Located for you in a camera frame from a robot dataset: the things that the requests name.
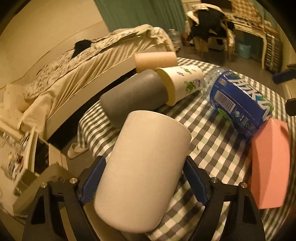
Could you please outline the white plastic cup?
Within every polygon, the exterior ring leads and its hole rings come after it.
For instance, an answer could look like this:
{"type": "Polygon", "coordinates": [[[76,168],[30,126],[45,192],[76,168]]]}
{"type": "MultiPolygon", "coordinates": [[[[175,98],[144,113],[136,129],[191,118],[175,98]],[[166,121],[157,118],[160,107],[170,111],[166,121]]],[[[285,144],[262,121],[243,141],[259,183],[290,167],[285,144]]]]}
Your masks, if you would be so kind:
{"type": "Polygon", "coordinates": [[[131,112],[119,133],[94,200],[97,215],[129,233],[154,230],[182,173],[191,133],[153,111],[131,112]]]}

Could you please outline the pink faceted cup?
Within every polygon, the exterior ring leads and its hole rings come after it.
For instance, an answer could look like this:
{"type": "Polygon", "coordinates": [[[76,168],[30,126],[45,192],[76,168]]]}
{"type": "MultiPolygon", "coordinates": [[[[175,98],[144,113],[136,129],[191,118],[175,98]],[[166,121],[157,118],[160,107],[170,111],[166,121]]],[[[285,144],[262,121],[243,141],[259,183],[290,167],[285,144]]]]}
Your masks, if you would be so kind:
{"type": "Polygon", "coordinates": [[[250,190],[258,209],[283,206],[290,174],[287,123],[270,118],[251,139],[250,190]]]}

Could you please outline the white cup with green print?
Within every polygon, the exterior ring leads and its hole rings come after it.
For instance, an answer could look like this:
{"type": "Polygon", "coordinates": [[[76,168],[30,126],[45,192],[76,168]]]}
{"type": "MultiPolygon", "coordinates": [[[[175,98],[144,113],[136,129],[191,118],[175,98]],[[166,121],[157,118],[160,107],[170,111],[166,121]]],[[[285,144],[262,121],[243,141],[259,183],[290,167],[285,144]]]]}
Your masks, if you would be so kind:
{"type": "Polygon", "coordinates": [[[174,106],[190,94],[201,91],[205,84],[204,74],[197,65],[157,68],[156,73],[166,87],[168,106],[174,106]]]}

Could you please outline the grey cup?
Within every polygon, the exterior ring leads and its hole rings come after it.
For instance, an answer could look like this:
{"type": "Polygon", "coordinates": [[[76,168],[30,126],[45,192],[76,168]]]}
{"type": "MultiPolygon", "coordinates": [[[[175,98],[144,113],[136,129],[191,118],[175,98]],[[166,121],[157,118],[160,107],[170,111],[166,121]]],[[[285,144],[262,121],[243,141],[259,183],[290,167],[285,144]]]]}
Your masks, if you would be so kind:
{"type": "Polygon", "coordinates": [[[168,101],[168,93],[159,75],[147,69],[128,78],[100,97],[100,105],[116,129],[121,129],[129,113],[155,110],[168,101]]]}

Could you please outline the tan cardboard cup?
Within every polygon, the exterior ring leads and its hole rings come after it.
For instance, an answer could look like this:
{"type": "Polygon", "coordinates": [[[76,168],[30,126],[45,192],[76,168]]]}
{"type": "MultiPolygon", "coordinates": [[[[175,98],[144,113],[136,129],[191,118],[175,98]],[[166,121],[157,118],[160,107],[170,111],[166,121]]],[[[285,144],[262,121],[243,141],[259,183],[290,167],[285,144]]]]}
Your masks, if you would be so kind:
{"type": "Polygon", "coordinates": [[[137,53],[134,56],[135,68],[137,73],[147,69],[174,67],[178,65],[175,52],[149,52],[137,53]]]}

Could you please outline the grey white checkered tablecloth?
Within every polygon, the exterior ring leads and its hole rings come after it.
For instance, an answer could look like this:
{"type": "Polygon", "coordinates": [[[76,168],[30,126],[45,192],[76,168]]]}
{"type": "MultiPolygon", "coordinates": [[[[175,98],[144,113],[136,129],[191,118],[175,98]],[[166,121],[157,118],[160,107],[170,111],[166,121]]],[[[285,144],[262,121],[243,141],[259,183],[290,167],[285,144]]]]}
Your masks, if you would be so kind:
{"type": "MultiPolygon", "coordinates": [[[[295,118],[287,115],[285,100],[277,93],[249,77],[245,80],[272,103],[272,117],[285,121],[290,132],[290,177],[284,205],[261,211],[265,237],[272,240],[295,202],[295,118]]],[[[234,185],[248,179],[250,143],[201,94],[193,93],[175,106],[163,106],[159,112],[188,128],[192,136],[189,154],[211,177],[234,185]]],[[[78,144],[88,147],[94,156],[108,158],[118,134],[99,102],[86,111],[78,124],[78,144]]],[[[182,176],[159,226],[145,237],[150,240],[188,240],[202,212],[203,206],[196,201],[189,183],[182,176]]]]}

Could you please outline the beige slipper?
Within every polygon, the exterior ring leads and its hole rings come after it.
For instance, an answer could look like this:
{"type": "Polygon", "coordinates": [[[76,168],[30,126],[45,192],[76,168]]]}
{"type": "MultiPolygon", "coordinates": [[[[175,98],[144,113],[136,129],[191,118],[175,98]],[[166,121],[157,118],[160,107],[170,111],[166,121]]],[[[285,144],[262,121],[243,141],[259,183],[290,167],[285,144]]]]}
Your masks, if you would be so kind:
{"type": "Polygon", "coordinates": [[[67,156],[69,159],[75,159],[88,150],[87,147],[81,147],[78,143],[72,143],[68,149],[67,156]]]}

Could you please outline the blue label water bottle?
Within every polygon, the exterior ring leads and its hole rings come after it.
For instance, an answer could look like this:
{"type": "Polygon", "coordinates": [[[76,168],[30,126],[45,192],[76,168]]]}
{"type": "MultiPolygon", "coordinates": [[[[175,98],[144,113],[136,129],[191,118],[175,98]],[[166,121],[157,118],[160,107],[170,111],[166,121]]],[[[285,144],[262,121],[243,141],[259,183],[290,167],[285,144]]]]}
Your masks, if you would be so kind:
{"type": "Polygon", "coordinates": [[[215,67],[205,74],[203,94],[247,140],[271,117],[274,109],[261,92],[224,67],[215,67]]]}

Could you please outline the floral patterned quilt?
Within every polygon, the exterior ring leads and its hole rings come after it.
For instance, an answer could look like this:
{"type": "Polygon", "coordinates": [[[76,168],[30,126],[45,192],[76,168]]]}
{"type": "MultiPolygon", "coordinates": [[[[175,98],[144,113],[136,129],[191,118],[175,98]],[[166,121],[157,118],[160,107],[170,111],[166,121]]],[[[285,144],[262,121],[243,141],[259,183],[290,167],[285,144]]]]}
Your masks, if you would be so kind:
{"type": "Polygon", "coordinates": [[[36,78],[31,83],[25,85],[23,89],[24,99],[31,100],[37,98],[41,93],[49,89],[58,79],[77,68],[82,63],[117,43],[137,36],[137,30],[126,29],[120,33],[112,32],[105,37],[92,40],[90,47],[83,50],[75,57],[73,56],[73,49],[66,51],[60,57],[45,65],[37,73],[36,78]]]}

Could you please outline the white desk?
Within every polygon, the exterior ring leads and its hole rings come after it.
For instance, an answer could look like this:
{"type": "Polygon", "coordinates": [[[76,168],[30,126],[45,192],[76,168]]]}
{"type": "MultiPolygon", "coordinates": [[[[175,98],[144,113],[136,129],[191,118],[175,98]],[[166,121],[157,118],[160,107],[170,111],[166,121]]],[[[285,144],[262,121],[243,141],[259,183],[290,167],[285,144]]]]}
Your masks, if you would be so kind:
{"type": "Polygon", "coordinates": [[[254,36],[260,37],[263,41],[263,48],[262,48],[262,56],[261,56],[261,68],[262,70],[265,69],[265,57],[266,57],[266,51],[267,51],[267,34],[265,32],[264,25],[261,27],[257,27],[255,25],[252,25],[245,20],[239,20],[238,18],[235,18],[232,13],[226,13],[225,14],[227,18],[234,23],[234,29],[238,31],[242,31],[245,33],[252,34],[254,36]]]}

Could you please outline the teal plastic basket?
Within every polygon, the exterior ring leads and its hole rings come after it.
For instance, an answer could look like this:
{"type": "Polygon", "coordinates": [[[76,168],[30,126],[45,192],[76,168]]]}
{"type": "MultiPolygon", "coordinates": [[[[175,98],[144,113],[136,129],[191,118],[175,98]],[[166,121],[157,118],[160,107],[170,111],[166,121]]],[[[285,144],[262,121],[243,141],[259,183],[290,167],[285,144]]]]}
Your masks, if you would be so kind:
{"type": "Polygon", "coordinates": [[[244,43],[238,43],[238,54],[242,58],[249,59],[251,54],[251,46],[244,43]]]}

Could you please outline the black garment on bed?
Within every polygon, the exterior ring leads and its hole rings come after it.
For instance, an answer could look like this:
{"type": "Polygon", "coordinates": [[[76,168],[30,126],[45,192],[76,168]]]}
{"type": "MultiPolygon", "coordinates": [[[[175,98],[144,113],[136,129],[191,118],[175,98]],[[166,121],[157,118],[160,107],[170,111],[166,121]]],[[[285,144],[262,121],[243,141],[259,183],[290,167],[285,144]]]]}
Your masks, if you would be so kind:
{"type": "Polygon", "coordinates": [[[88,49],[91,46],[91,43],[92,42],[90,40],[85,40],[85,39],[76,42],[74,46],[74,53],[71,58],[73,59],[74,57],[79,55],[81,52],[88,49]]]}

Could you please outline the large clear water jug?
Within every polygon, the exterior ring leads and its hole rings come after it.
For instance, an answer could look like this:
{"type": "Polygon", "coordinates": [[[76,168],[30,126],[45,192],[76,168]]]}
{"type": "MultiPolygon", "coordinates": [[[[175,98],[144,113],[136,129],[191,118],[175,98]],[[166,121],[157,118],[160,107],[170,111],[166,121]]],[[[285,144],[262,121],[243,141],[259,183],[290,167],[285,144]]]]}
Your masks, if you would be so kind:
{"type": "Polygon", "coordinates": [[[168,35],[173,42],[175,50],[180,49],[182,47],[181,34],[175,29],[169,29],[168,35]]]}

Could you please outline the chair piled with clothes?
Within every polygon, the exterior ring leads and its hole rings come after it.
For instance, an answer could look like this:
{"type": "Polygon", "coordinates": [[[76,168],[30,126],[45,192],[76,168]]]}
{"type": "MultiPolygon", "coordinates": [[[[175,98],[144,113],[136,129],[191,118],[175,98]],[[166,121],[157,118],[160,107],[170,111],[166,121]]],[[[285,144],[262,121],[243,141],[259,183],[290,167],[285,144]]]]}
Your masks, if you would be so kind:
{"type": "Polygon", "coordinates": [[[190,33],[188,40],[194,41],[201,54],[208,52],[209,39],[218,41],[218,45],[226,45],[228,59],[235,49],[234,23],[227,18],[218,6],[198,3],[192,5],[192,10],[186,12],[190,33]]]}

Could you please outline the green curtain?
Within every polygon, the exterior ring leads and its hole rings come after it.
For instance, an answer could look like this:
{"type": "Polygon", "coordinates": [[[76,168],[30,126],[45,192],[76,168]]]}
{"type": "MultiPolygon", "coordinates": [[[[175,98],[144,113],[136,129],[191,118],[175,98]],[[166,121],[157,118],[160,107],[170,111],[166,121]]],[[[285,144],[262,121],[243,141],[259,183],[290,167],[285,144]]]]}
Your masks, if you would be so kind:
{"type": "Polygon", "coordinates": [[[178,0],[96,0],[109,31],[135,28],[143,24],[161,27],[165,31],[185,31],[185,13],[178,0]]]}

